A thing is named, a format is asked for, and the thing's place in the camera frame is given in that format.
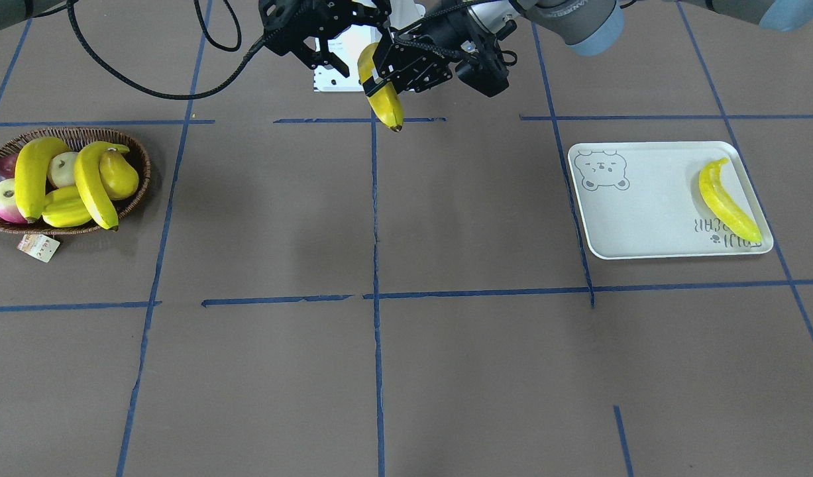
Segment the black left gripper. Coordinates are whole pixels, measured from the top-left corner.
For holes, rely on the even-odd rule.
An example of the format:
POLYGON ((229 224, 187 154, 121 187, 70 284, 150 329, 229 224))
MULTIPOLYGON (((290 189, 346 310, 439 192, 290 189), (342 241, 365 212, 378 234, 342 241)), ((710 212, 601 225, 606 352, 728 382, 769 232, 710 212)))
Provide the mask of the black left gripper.
POLYGON ((447 81, 447 67, 436 60, 441 57, 457 66, 466 60, 471 40, 497 40, 500 45, 516 30, 518 16, 509 1, 439 1, 421 19, 406 25, 406 37, 426 49, 382 37, 373 52, 376 77, 391 82, 397 94, 437 87, 447 81))

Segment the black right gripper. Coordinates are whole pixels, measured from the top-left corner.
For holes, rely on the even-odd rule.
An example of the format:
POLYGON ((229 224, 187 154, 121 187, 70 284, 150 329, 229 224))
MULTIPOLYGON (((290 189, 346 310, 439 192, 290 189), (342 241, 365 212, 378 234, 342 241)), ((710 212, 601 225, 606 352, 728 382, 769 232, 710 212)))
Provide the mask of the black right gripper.
POLYGON ((351 75, 349 67, 329 48, 329 40, 354 25, 385 30, 391 1, 260 1, 262 44, 274 54, 293 54, 310 70, 317 67, 351 75))

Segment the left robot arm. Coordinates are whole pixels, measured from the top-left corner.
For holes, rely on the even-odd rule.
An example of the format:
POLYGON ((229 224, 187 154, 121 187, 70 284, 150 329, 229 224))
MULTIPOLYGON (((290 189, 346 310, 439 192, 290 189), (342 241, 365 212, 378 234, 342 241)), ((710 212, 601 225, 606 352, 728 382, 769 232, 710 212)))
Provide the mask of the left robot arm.
POLYGON ((425 91, 457 78, 486 97, 509 86, 515 52, 503 42, 522 19, 582 57, 603 54, 622 35, 637 1, 440 1, 424 15, 381 25, 358 60, 367 97, 388 89, 425 91))

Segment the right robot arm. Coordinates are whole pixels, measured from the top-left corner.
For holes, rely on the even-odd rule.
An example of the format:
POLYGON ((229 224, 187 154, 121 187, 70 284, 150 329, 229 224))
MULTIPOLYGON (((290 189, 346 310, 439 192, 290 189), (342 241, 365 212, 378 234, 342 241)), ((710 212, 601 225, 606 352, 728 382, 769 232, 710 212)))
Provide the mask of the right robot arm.
MULTIPOLYGON (((88 45, 78 27, 74 6, 73 1, 0 1, 0 30, 29 19, 52 15, 58 10, 68 10, 71 29, 92 60, 119 81, 138 88, 132 79, 113 69, 88 45)), ((263 32, 252 43, 228 82, 232 82, 263 48, 278 56, 293 54, 310 70, 334 67, 348 78, 351 69, 330 51, 328 40, 338 37, 353 25, 400 28, 419 16, 416 10, 408 13, 402 1, 260 1, 258 12, 263 32)))

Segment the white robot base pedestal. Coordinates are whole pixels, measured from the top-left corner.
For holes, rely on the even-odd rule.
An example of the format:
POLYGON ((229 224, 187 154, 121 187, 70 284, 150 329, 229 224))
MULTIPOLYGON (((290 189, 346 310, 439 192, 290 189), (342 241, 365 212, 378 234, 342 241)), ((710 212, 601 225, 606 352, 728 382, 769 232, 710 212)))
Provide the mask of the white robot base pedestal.
MULTIPOLYGON (((391 1, 393 12, 389 15, 389 25, 402 29, 425 15, 425 6, 419 1, 391 1)), ((319 66, 313 70, 313 90, 322 93, 337 91, 358 91, 363 87, 358 75, 358 57, 373 42, 382 38, 373 25, 352 25, 334 39, 328 40, 328 48, 349 67, 349 75, 344 76, 334 68, 319 66)))

